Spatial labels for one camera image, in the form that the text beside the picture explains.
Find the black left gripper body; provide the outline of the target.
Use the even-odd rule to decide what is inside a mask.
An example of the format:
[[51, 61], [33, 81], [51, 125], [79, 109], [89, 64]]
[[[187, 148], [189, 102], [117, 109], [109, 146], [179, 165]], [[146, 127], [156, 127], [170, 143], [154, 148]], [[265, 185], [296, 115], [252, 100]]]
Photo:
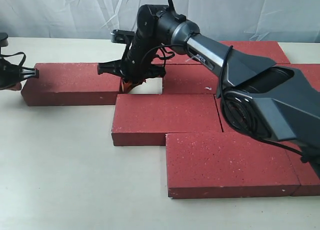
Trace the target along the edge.
[[38, 79], [40, 76], [39, 70], [36, 67], [25, 67], [26, 56], [23, 56], [18, 64], [13, 64], [6, 60], [10, 56], [0, 57], [0, 90], [10, 90], [15, 84], [28, 79]]

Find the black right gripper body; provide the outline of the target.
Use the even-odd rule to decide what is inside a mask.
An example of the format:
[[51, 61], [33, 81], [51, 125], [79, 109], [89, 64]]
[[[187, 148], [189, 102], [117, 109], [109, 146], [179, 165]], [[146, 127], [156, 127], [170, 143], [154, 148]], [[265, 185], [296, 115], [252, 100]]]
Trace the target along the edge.
[[98, 63], [97, 73], [111, 74], [133, 83], [164, 77], [165, 68], [152, 64], [160, 45], [156, 39], [143, 38], [135, 32], [132, 42], [125, 44], [121, 59]]

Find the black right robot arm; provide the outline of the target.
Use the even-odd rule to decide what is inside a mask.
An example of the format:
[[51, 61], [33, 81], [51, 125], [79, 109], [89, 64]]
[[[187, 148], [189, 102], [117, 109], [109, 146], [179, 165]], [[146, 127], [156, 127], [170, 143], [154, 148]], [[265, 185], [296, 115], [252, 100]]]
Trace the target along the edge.
[[118, 76], [130, 90], [165, 75], [153, 64], [158, 50], [170, 48], [169, 58], [187, 55], [217, 76], [221, 113], [232, 129], [280, 148], [293, 143], [301, 162], [320, 172], [320, 93], [301, 70], [202, 35], [172, 3], [142, 5], [136, 31], [118, 31], [114, 40], [126, 45], [122, 58], [99, 63], [98, 74]]

